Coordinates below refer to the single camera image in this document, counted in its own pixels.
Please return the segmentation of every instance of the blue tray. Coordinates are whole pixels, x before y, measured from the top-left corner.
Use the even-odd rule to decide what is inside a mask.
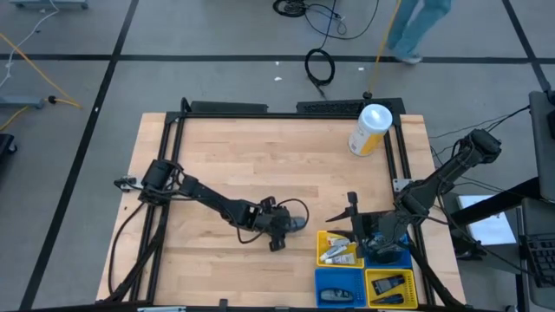
[[[314,272],[316,305],[319,308],[361,308],[366,307],[364,270],[360,269],[316,269]],[[350,303],[327,303],[320,301],[320,291],[343,289],[351,292],[355,300]]]
[[[408,236],[402,238],[402,242],[408,244]],[[413,261],[410,257],[410,251],[408,249],[401,251],[401,257],[399,260],[388,263],[382,264],[374,261],[370,257],[366,257],[366,269],[412,269],[413,268]]]

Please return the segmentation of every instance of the cable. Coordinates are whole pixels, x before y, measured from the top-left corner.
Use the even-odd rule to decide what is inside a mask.
[[[374,22],[375,14],[376,14],[376,12],[378,11],[379,3],[380,3],[380,0],[376,0],[376,2],[375,2],[375,7],[374,7],[374,13],[372,13],[372,17],[370,18],[368,24],[366,25],[366,27],[364,28],[364,30],[363,30],[360,34],[358,34],[358,35],[356,35],[356,36],[351,36],[351,37],[333,36],[333,35],[330,35],[330,34],[328,34],[327,36],[328,36],[329,38],[334,38],[334,39],[339,39],[339,40],[354,40],[354,39],[356,39],[356,38],[358,38],[358,37],[364,35],[364,34],[366,33],[366,31],[370,28],[370,25],[372,24],[372,22]],[[325,6],[325,5],[317,4],[317,3],[313,3],[313,4],[308,5],[308,6],[306,7],[306,9],[307,9],[307,10],[314,10],[314,9],[311,8],[312,6],[323,7],[323,8],[325,8],[326,10],[332,12],[332,10],[331,10],[329,7],[327,7],[327,6]],[[318,10],[314,10],[314,11],[319,12],[319,13],[322,14],[322,15],[325,15],[325,13],[323,13],[323,12],[321,12],[321,11],[318,11]],[[306,22],[308,22],[308,24],[309,24],[317,33],[319,33],[319,34],[321,34],[321,35],[326,35],[326,34],[323,33],[322,31],[320,31],[319,29],[317,29],[317,28],[314,26],[314,24],[312,24],[312,22],[311,22],[310,19],[308,18],[308,14],[305,14],[305,15],[304,15],[304,18],[306,19]],[[345,28],[345,32],[344,32],[344,33],[347,32],[347,25],[345,25],[345,23],[343,23],[343,20],[340,19],[340,22],[339,22],[339,24],[337,25],[337,33],[338,33],[339,35],[343,35],[343,34],[344,34],[344,33],[342,34],[341,32],[339,32],[339,26],[340,26],[341,24],[343,24],[343,26],[344,26],[344,28]]]
[[[433,157],[435,157],[437,161],[439,161],[440,164],[443,166],[443,161],[441,161],[439,154],[435,151],[435,148],[430,145],[430,150],[432,150]]]
[[[316,12],[316,13],[322,15],[322,16],[326,16],[326,17],[328,17],[328,18],[331,18],[331,19],[333,19],[333,21],[337,22],[337,27],[336,27],[336,32],[337,32],[337,34],[343,36],[343,35],[345,35],[345,34],[347,33],[347,30],[348,30],[348,29],[347,29],[347,25],[343,22],[343,18],[341,17],[341,15],[339,15],[339,13],[334,13],[334,15],[327,15],[326,13],[322,12],[321,10],[312,9],[312,8],[311,8],[312,6],[315,6],[315,7],[316,7],[316,6],[323,7],[323,8],[325,8],[326,10],[331,11],[331,9],[330,9],[329,7],[327,7],[327,6],[325,6],[325,5],[318,4],[318,3],[314,3],[314,4],[311,4],[311,5],[309,5],[308,7],[306,7],[306,9],[307,9],[307,10],[310,10],[310,11],[313,11],[313,12]]]
[[[430,216],[411,214],[411,217],[426,218],[426,219],[428,219],[428,220],[430,220],[430,221],[434,221],[434,222],[439,223],[439,224],[449,225],[449,222],[441,221],[441,220],[439,220],[438,218],[434,218],[434,217],[430,217]]]
[[[283,10],[279,8],[279,4],[281,3],[285,3]],[[304,0],[276,0],[272,8],[280,16],[300,17],[306,13]]]
[[[14,45],[13,42],[10,41],[10,39],[8,39],[3,33],[0,33],[0,38],[4,39],[12,48],[12,53],[10,54],[10,60],[8,61],[8,63],[11,62],[11,57],[13,54],[13,51],[16,51],[50,86],[54,87],[56,90],[58,90],[63,96],[67,97],[69,100],[63,100],[63,99],[56,99],[56,101],[60,101],[62,103],[67,103],[71,106],[75,106],[77,108],[82,108],[81,105],[79,105],[71,96],[69,96],[65,91],[63,91],[63,89],[61,89],[60,87],[58,87],[54,82],[52,82],[48,76],[46,76],[41,69],[39,69],[35,63],[33,63],[19,48],[18,46]],[[2,85],[10,78],[10,66],[8,66],[8,74],[6,75],[6,77],[3,79],[3,81],[0,83],[0,88],[2,87]],[[13,115],[11,115],[11,117],[4,122],[3,125],[0,126],[0,131],[3,131],[6,127],[8,127],[10,125],[10,123],[22,112],[24,112],[27,109],[27,107],[23,107],[22,109],[18,110],[17,112],[15,112]]]
[[[375,79],[377,79],[379,72],[378,72],[378,64],[380,63],[380,58],[382,57],[382,53],[383,53],[383,49],[385,48],[385,43],[388,40],[389,37],[389,32],[391,31],[391,28],[393,27],[393,21],[395,20],[395,17],[397,16],[397,11],[399,11],[399,7],[401,6],[401,2],[402,0],[397,0],[397,5],[395,6],[395,10],[393,11],[393,16],[391,16],[391,19],[389,19],[389,26],[388,26],[388,30],[385,32],[383,39],[382,39],[382,43],[380,44],[380,48],[378,50],[378,55],[375,58],[375,65],[374,65],[374,69],[372,70],[372,74],[370,76],[370,83],[368,86],[368,93],[372,94],[372,87],[374,86],[374,81]]]
[[[440,134],[440,135],[436,135],[436,136],[431,136],[431,137],[428,137],[428,138],[429,138],[429,139],[439,139],[439,138],[442,138],[442,137],[447,136],[447,135],[449,135],[449,134],[458,133],[458,132],[461,132],[461,131],[464,131],[464,130],[467,130],[467,129],[470,129],[470,128],[474,128],[474,127],[479,127],[479,126],[481,126],[481,125],[483,125],[483,124],[485,124],[485,123],[487,123],[487,122],[496,121],[496,120],[499,120],[499,119],[501,119],[501,118],[507,117],[508,115],[510,115],[510,114],[504,114],[504,115],[502,115],[502,116],[498,116],[498,117],[492,118],[492,119],[490,119],[490,120],[482,121],[481,123],[476,124],[476,125],[471,125],[471,126],[468,126],[468,127],[463,127],[463,128],[461,128],[461,129],[458,129],[458,130],[449,131],[448,133],[444,133],[444,134]]]
[[[472,141],[470,141],[470,143],[472,144],[472,151],[473,151],[474,148],[475,148],[475,146],[474,146],[474,144],[472,143]],[[461,161],[461,163],[462,163],[463,165],[466,164],[467,161],[470,159],[470,156],[472,155],[472,151],[468,154],[468,157],[467,157],[465,160]],[[447,174],[447,176],[444,177],[443,179],[444,179],[444,180],[447,180],[447,178],[448,178],[451,174],[453,174],[453,173],[454,173],[454,172],[450,172],[450,173]],[[526,273],[526,274],[528,274],[529,276],[534,276],[534,277],[540,278],[540,279],[542,278],[541,276],[536,276],[535,274],[533,274],[532,272],[530,272],[530,271],[528,271],[528,270],[525,270],[525,269],[520,268],[519,266],[517,266],[517,265],[511,263],[510,261],[506,260],[504,257],[501,257],[501,256],[498,255],[497,253],[495,253],[495,252],[489,250],[487,247],[482,246],[482,244],[481,244],[480,241],[475,240],[472,236],[468,235],[464,230],[462,230],[462,229],[459,227],[459,225],[456,224],[456,223],[454,222],[453,217],[451,217],[451,214],[449,214],[449,213],[447,212],[447,210],[445,209],[445,205],[443,204],[443,197],[442,197],[442,194],[441,194],[441,187],[443,186],[443,183],[444,183],[444,182],[441,182],[441,183],[438,185],[435,195],[436,195],[436,197],[437,197],[438,203],[440,204],[440,209],[441,209],[441,211],[443,212],[443,214],[445,215],[445,217],[447,218],[447,221],[449,222],[450,225],[454,226],[457,230],[459,230],[459,232],[462,233],[462,235],[463,235],[464,237],[466,237],[467,239],[469,239],[473,244],[476,244],[476,245],[477,245],[479,248],[481,248],[482,250],[484,250],[484,251],[490,253],[490,254],[491,254],[492,256],[494,256],[494,257],[497,257],[499,260],[501,260],[502,262],[504,262],[504,263],[510,265],[510,266],[513,267],[514,269],[516,269],[516,270],[518,270],[518,271],[520,271],[520,272],[522,272],[522,273]]]
[[[276,206],[280,206],[283,205],[285,203],[289,203],[289,202],[298,202],[299,204],[301,204],[304,208],[304,210],[306,211],[306,221],[304,221],[304,225],[303,227],[297,229],[298,231],[304,229],[306,227],[306,225],[309,223],[309,219],[310,219],[310,211],[309,211],[309,207],[304,203],[304,201],[302,201],[301,199],[298,198],[290,198],[290,199],[286,199],[282,202],[279,202],[276,204]]]
[[[336,4],[337,4],[337,0],[333,0],[333,6],[331,7],[331,15],[332,16],[335,14]],[[326,51],[323,50],[323,46],[328,41],[328,36],[330,34],[330,28],[331,28],[331,21],[332,20],[333,20],[333,18],[330,18],[330,22],[328,23],[328,29],[327,29],[326,34],[325,34],[326,37],[323,39],[323,42],[322,42],[322,45],[320,46],[320,48],[310,50],[309,53],[307,53],[307,55],[304,58],[304,71],[306,72],[306,75],[309,77],[310,82],[312,82],[314,87],[316,87],[316,89],[318,90],[318,93],[320,93],[320,95],[324,99],[326,99],[326,95],[320,87],[329,85],[333,81],[334,76],[336,75],[336,63],[333,61],[333,58],[331,58],[331,55],[329,55]],[[325,80],[321,80],[321,79],[316,78],[310,72],[310,68],[309,68],[310,57],[315,53],[319,53],[319,54],[323,55],[326,58],[326,60],[328,61],[328,63],[330,64],[330,67],[331,67],[330,76]]]
[[[501,123],[503,123],[503,121],[508,120],[509,118],[513,117],[514,115],[516,115],[516,114],[518,114],[518,113],[520,113],[520,112],[524,112],[525,110],[527,110],[527,109],[529,109],[529,108],[530,108],[530,105],[528,105],[527,107],[522,107],[521,109],[519,109],[518,111],[516,111],[516,112],[514,112],[514,113],[512,113],[512,114],[510,114],[510,115],[508,115],[508,116],[505,117],[504,119],[499,120],[499,121],[493,123],[489,128],[486,128],[486,130],[487,130],[488,132],[492,132],[492,130],[494,130],[498,125],[500,125]]]
[[[443,199],[441,198],[440,194],[437,194],[437,199],[438,202],[440,203],[440,207],[441,210],[443,211],[443,213],[445,214],[445,216],[447,217],[447,219],[449,220],[449,223],[454,226],[457,230],[459,230],[459,232],[468,240],[470,240],[471,243],[476,244],[478,246],[478,248],[481,248],[483,251],[489,253],[490,255],[498,258],[500,261],[508,264],[509,266],[513,267],[514,269],[520,271],[521,273],[527,274],[528,276],[534,277],[534,278],[538,278],[540,280],[542,280],[545,283],[549,283],[553,286],[555,286],[555,283],[553,283],[552,281],[549,281],[547,279],[544,279],[542,276],[538,276],[536,274],[534,274],[533,272],[531,272],[530,270],[526,270],[521,268],[520,266],[510,262],[509,260],[505,259],[504,257],[500,256],[499,254],[497,254],[496,252],[490,250],[489,248],[487,248],[486,246],[482,245],[480,241],[474,239],[474,237],[470,236],[468,233],[466,233],[464,230],[461,229],[461,227],[456,224],[453,221],[453,218],[451,217],[451,215],[449,213],[447,213],[445,206],[443,205]]]
[[[463,185],[475,185],[475,186],[478,186],[480,188],[483,188],[484,190],[488,190],[488,191],[491,191],[491,192],[496,192],[496,193],[500,192],[500,191],[495,190],[493,188],[489,188],[489,187],[486,187],[486,186],[483,186],[483,185],[479,185],[478,183],[474,183],[474,182],[459,183],[459,184],[454,185],[454,187],[463,186]]]
[[[58,99],[56,98],[54,95],[51,95],[49,98],[47,99],[43,99],[44,101],[50,102],[52,104],[56,104],[57,102],[60,103],[64,103],[64,104],[69,104],[72,107],[77,107],[77,108],[81,108],[81,106],[73,101],[68,101],[68,100],[64,100],[64,99]]]
[[[440,155],[443,154],[446,150],[448,150],[449,148],[452,148],[453,146],[446,146],[444,147],[439,153],[435,153],[435,157],[437,157],[437,159],[440,158]]]
[[[5,128],[7,128],[7,127],[10,125],[10,123],[11,123],[17,116],[19,116],[19,114],[23,113],[23,112],[26,111],[28,108],[29,108],[28,106],[23,107],[23,108],[21,108],[20,110],[18,110],[17,112],[15,112],[14,114],[12,114],[11,117],[10,117],[6,122],[4,122],[3,125],[0,126],[0,131],[3,131]]]
[[[65,91],[63,91],[63,89],[61,89],[60,87],[58,87],[54,82],[52,82],[48,76],[46,76],[41,69],[39,69],[35,63],[33,63],[16,45],[13,44],[13,42],[10,41],[10,39],[8,39],[3,33],[0,33],[0,38],[4,39],[13,49],[16,50],[16,52],[52,87],[54,87],[56,90],[58,90],[58,92],[60,92],[63,96],[67,97],[70,101],[73,101],[75,104],[77,104],[77,101],[74,100],[71,96],[69,96]]]
[[[462,179],[466,179],[466,180],[469,180],[469,181],[473,181],[474,183],[472,183],[472,182],[468,182],[468,183],[469,183],[469,184],[476,185],[476,186],[481,187],[481,188],[483,188],[483,189],[486,189],[486,190],[488,190],[488,191],[492,191],[492,192],[506,192],[506,193],[509,193],[509,194],[512,194],[512,195],[520,196],[520,197],[522,197],[522,198],[528,197],[528,196],[526,196],[526,195],[519,194],[519,193],[517,193],[517,192],[512,192],[512,191],[508,191],[508,190],[506,190],[506,189],[502,189],[502,188],[500,188],[500,187],[498,187],[498,186],[495,186],[495,185],[490,185],[490,184],[488,184],[488,183],[486,183],[486,182],[482,182],[482,181],[479,181],[479,180],[477,180],[477,179],[470,179],[470,178],[465,177],[465,176],[460,176],[460,177],[461,177]],[[540,198],[540,199],[538,199],[538,200],[539,200],[539,201],[546,202],[546,203],[549,203],[549,200],[546,200],[546,199],[544,199],[544,198]]]
[[[14,53],[16,52],[17,48],[21,47],[22,44],[24,44],[27,40],[29,40],[29,38],[31,38],[35,33],[36,30],[38,29],[38,27],[42,24],[42,22],[46,21],[47,19],[51,18],[52,16],[58,14],[58,12],[60,12],[60,10],[54,5],[54,2],[52,2],[52,0],[50,0],[50,4],[52,5],[52,7],[54,8],[54,12],[48,14],[47,16],[43,17],[33,28],[33,30],[31,30],[31,32],[19,43],[17,44],[16,47],[12,46],[12,50],[10,52],[10,57],[8,58],[8,62],[6,63],[6,68],[8,69],[6,71],[6,76],[3,78],[2,82],[0,82],[0,88],[2,88],[2,86],[4,85],[4,83],[11,77],[11,66],[14,64],[12,59],[14,56]]]
[[[123,231],[123,228],[125,228],[127,223],[129,223],[129,221],[131,221],[131,219],[134,216],[136,216],[137,213],[139,213],[140,208],[142,208],[144,205],[145,205],[145,203],[141,203],[139,205],[139,207],[137,207],[129,215],[129,217],[127,217],[127,219],[125,219],[125,221],[123,221],[123,224],[121,224],[120,229],[118,229],[118,231],[115,233],[114,242],[112,243],[112,250],[110,251],[110,262],[108,263],[108,291],[110,292],[110,295],[112,295],[114,293],[114,288],[112,287],[112,270],[114,269],[115,246],[118,243],[118,239],[120,238],[120,235],[121,235],[121,232]]]

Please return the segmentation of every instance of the yellow cable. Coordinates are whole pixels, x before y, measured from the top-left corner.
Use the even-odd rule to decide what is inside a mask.
[[[395,10],[393,11],[393,16],[389,20],[388,30],[386,31],[385,35],[383,36],[382,43],[380,44],[380,49],[378,50],[378,55],[375,58],[374,69],[372,70],[372,74],[370,75],[370,84],[368,85],[368,92],[369,93],[372,93],[372,87],[374,86],[375,79],[377,79],[377,77],[378,77],[378,64],[380,63],[380,57],[382,57],[383,49],[385,48],[385,43],[387,42],[388,37],[389,37],[389,31],[391,31],[391,27],[393,27],[393,21],[395,20],[395,17],[397,16],[397,11],[399,10],[399,7],[401,6],[401,2],[402,2],[402,0],[397,0],[397,5],[395,6]]]
[[[8,119],[8,121],[4,122],[3,125],[0,126],[0,131],[3,131],[5,128],[7,128],[10,123],[21,113],[23,113],[27,108],[29,107],[24,107],[20,110],[18,110],[15,114],[12,114],[11,117]]]
[[[67,100],[58,99],[58,98],[55,98],[55,101],[56,101],[56,102],[61,102],[61,103],[66,103],[66,104],[69,104],[69,105],[71,105],[71,106],[75,106],[75,107],[77,107],[77,108],[81,108],[81,107],[79,106],[79,104],[74,103],[74,102],[72,102],[72,101],[67,101]]]
[[[34,68],[36,70],[37,73],[39,73],[39,75],[47,82],[50,84],[50,86],[54,87],[56,90],[58,90],[63,96],[67,97],[69,99],[69,101],[65,101],[66,103],[69,104],[69,102],[71,101],[71,105],[78,107],[78,108],[82,108],[81,105],[77,104],[77,101],[74,100],[71,96],[69,96],[67,93],[65,93],[65,91],[63,91],[60,87],[58,87],[54,82],[52,82],[48,76],[46,76],[41,69],[39,69],[35,63],[33,63],[15,44],[13,44],[10,39],[8,39],[6,36],[3,35],[3,33],[0,33],[0,37],[2,39],[4,39],[32,68]]]

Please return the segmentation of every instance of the label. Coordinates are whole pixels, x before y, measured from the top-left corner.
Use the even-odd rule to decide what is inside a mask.
[[[349,149],[356,155],[368,156],[380,143],[385,133],[370,133],[356,124],[356,129],[349,137]]]

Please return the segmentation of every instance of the metal stand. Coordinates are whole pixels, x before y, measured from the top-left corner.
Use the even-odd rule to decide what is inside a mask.
[[[0,96],[0,107],[5,108],[21,108],[31,106],[34,108],[43,108],[45,100],[35,96],[23,95],[6,95]]]

